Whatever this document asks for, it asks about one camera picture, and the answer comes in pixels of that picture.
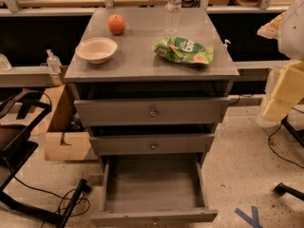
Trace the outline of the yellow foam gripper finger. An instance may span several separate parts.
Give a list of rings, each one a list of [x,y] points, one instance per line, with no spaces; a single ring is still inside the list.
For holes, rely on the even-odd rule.
[[[284,13],[280,13],[272,21],[261,26],[258,29],[257,34],[259,36],[267,38],[267,39],[277,39],[279,36],[280,25],[281,25],[283,16],[284,16]]]

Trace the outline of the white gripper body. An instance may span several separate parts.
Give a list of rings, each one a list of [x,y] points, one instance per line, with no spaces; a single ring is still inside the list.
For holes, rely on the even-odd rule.
[[[270,122],[281,122],[292,107],[304,99],[304,62],[291,61],[280,71],[262,117]]]

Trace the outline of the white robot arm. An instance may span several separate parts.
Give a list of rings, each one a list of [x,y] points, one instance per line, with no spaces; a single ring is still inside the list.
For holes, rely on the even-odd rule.
[[[278,124],[304,98],[304,0],[295,0],[257,34],[277,39],[279,52],[291,59],[271,70],[262,100],[259,118],[267,125]]]

